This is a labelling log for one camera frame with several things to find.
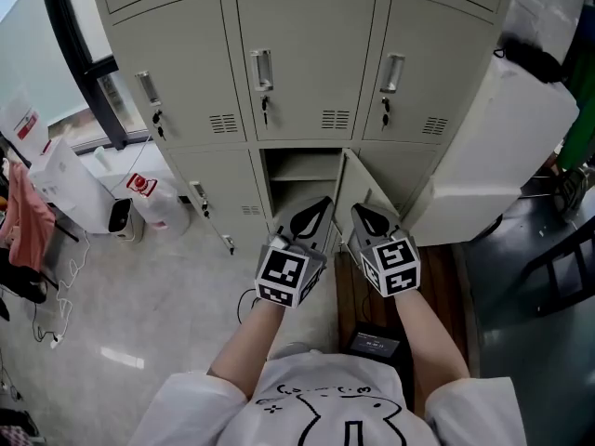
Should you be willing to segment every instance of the green object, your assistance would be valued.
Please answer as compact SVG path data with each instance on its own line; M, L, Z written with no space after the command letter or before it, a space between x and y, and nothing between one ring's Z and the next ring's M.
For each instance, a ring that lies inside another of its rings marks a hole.
M595 95L585 104L568 131L557 164L568 170L585 162L588 145L595 133Z
M577 44L573 71L566 82L580 109L564 141L557 164L568 170L582 165L590 156L589 146L595 136L595 47Z

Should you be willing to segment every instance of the wooden surface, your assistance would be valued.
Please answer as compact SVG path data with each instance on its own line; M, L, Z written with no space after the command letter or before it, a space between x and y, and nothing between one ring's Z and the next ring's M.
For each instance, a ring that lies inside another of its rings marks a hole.
M468 360L465 315L456 265L449 245L419 248L421 286L419 292L436 312L448 333ZM383 298L365 279L347 253L335 257L339 348L347 346L355 324L370 322L401 330L401 321L391 297ZM415 413L424 414L423 397L415 381Z

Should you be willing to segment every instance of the red label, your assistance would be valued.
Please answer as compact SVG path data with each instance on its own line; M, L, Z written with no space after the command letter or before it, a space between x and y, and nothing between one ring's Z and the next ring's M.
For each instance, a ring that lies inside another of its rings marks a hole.
M20 140L23 140L24 138L26 138L27 134L29 134L31 132L31 129L33 129L33 126L35 125L36 122L37 122L37 112L34 112L33 114L31 114L31 117L25 123L25 125L20 128L19 132L17 132L17 137Z

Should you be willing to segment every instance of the white cable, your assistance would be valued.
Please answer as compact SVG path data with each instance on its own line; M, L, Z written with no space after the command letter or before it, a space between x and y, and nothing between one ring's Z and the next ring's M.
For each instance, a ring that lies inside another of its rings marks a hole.
M66 289L70 289L73 286L74 280L76 279L76 276L78 275L79 271L85 267L86 254L89 252L89 249L91 249L91 243L89 242L89 239L86 237L86 231L83 231L83 233L85 234L85 241L86 241L86 250L85 250L85 253L83 254L83 263L81 264L81 266L77 266L74 259L71 259L69 261L69 268L71 270L71 276L73 276L73 278L71 279L70 283L68 283L68 284L66 282L64 282L63 280L58 281L58 292L56 293L56 299L58 300L58 304L59 304L59 314L62 317L62 319L66 321L66 324L64 325L64 331L60 335L61 337L64 337L64 335L66 334L66 329L68 329L68 320L71 316L71 312L73 311L73 302L70 301L69 299L67 299L66 297L60 297L60 287L62 285L64 285L64 287ZM64 318L64 312L66 312L67 306L70 306L70 308L68 309L66 318Z
M149 142L149 139L151 138L151 135L149 135L147 137L147 139L142 143L142 147L140 148L140 152L139 155L137 155L137 158L134 159L134 162L132 163L132 165L130 165L130 168L128 169L128 171L126 172L126 175L124 175L120 181L118 183L116 183L111 189L110 189L110 194L113 195L113 191L126 179L126 177L128 177L130 175L130 172L132 172L132 169L134 168L134 166L137 164L137 162L139 161L140 155L142 154L142 151L145 150L145 146L147 145L147 142Z

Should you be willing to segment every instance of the pink clothing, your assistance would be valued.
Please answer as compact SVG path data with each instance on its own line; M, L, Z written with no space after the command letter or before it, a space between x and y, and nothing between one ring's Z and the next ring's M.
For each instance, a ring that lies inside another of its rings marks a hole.
M19 227L20 236L10 245L8 261L39 272L56 216L33 188L25 165L11 162L9 176L7 217L0 239L5 240L14 227Z

